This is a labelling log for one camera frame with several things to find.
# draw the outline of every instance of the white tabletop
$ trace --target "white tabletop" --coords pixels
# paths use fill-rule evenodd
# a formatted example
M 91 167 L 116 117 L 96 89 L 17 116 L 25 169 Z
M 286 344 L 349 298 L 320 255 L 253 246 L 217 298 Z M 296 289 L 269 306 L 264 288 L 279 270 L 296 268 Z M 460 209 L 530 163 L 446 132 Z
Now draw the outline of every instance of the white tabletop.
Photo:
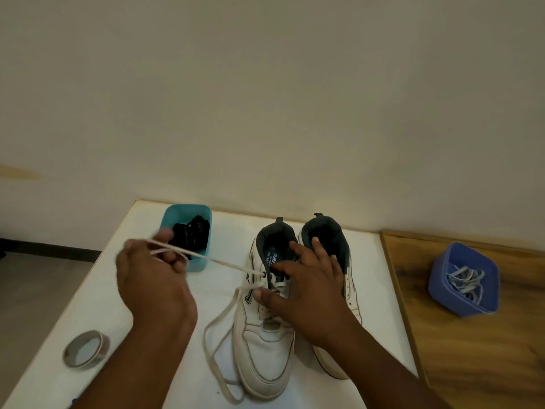
M 68 369 L 62 352 L 79 333 L 96 329 L 111 339 L 108 355 L 123 340 L 132 316 L 119 297 L 115 257 L 129 238 L 148 238 L 159 227 L 167 204 L 138 201 L 106 246 L 63 315 L 11 393 L 4 409 L 61 408 L 69 406 L 100 370 L 103 363 L 86 370 Z M 272 219 L 214 212 L 209 255 L 245 265 L 253 239 Z M 303 224 L 287 221 L 298 234 Z M 393 291 L 378 234 L 344 231 L 351 247 L 354 284 L 358 292 L 364 327 L 409 370 L 416 373 L 399 306 Z M 185 356 L 174 377 L 165 408 L 227 407 L 202 350 L 204 326 L 230 301 L 242 273 L 208 263 L 202 272 L 189 273 L 187 281 L 198 308 L 198 323 Z M 232 322 L 211 330 L 208 342 L 215 345 Z M 234 377 L 230 340 L 217 359 L 227 377 Z M 240 406 L 331 408 L 364 407 L 354 384 L 329 377 L 320 367 L 312 348 L 296 338 L 290 384 L 277 399 L 261 402 L 247 398 Z

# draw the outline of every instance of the baseboard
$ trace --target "baseboard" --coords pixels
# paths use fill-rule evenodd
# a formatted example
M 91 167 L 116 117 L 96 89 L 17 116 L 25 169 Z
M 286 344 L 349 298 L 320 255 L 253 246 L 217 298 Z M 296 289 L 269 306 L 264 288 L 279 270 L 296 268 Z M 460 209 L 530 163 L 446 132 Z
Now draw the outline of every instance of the baseboard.
M 87 250 L 86 248 L 64 247 L 62 245 L 30 243 L 28 241 L 0 238 L 0 253 L 2 251 L 63 258 L 65 260 L 87 261 L 90 263 L 94 263 L 100 255 L 100 251 Z

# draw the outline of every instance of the roll of tape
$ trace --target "roll of tape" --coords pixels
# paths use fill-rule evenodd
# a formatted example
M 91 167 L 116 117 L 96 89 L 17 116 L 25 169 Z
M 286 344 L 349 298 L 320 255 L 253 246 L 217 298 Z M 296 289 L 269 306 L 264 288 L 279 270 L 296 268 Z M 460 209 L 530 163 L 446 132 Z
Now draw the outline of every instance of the roll of tape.
M 65 347 L 63 362 L 69 368 L 89 369 L 106 357 L 109 348 L 108 336 L 98 330 L 86 331 Z

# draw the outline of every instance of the sneaker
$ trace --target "sneaker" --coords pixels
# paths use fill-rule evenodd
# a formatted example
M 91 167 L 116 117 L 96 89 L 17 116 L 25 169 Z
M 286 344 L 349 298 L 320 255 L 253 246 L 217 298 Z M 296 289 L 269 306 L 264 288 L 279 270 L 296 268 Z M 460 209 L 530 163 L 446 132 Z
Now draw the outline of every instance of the sneaker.
M 290 295 L 290 277 L 270 269 L 276 261 L 297 261 L 289 248 L 296 241 L 292 227 L 277 218 L 253 241 L 250 262 L 261 275 L 246 275 L 250 287 L 268 286 L 283 297 Z M 235 313 L 233 349 L 236 367 L 246 391 L 260 399 L 280 396 L 290 380 L 294 332 L 292 327 L 253 299 L 253 289 L 243 294 Z
M 333 254 L 337 256 L 337 261 L 339 261 L 344 274 L 342 295 L 346 300 L 346 304 L 361 324 L 358 296 L 354 287 L 354 281 L 352 280 L 350 247 L 346 238 L 344 238 L 341 226 L 333 218 L 324 216 L 321 213 L 315 215 L 316 218 L 311 219 L 303 226 L 299 234 L 299 244 L 312 249 L 312 238 L 318 237 L 325 251 L 330 256 Z M 346 373 L 344 373 L 328 352 L 316 346 L 313 346 L 313 349 L 318 362 L 328 375 L 336 379 L 348 379 Z

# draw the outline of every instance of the plastic container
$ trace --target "plastic container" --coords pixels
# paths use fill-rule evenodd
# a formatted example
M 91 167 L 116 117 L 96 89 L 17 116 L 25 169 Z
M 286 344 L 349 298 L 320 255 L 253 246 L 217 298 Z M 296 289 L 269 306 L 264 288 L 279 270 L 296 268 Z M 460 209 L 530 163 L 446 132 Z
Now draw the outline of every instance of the plastic container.
M 479 305 L 457 292 L 448 282 L 446 274 L 453 273 L 454 266 L 468 266 L 485 272 L 481 280 L 483 295 Z M 435 301 L 461 317 L 494 313 L 498 310 L 500 297 L 498 266 L 473 248 L 462 243 L 452 243 L 433 263 L 428 292 Z
M 161 221 L 161 227 L 172 228 L 174 224 L 187 224 L 195 216 L 201 215 L 202 218 L 208 220 L 210 223 L 210 231 L 208 232 L 208 243 L 206 250 L 197 251 L 199 254 L 208 256 L 208 250 L 210 249 L 210 238 L 212 236 L 212 211 L 206 205 L 196 204 L 176 204 L 169 206 L 163 220 Z M 187 264 L 187 271 L 202 271 L 206 267 L 208 260 L 206 258 L 195 258 L 190 260 Z

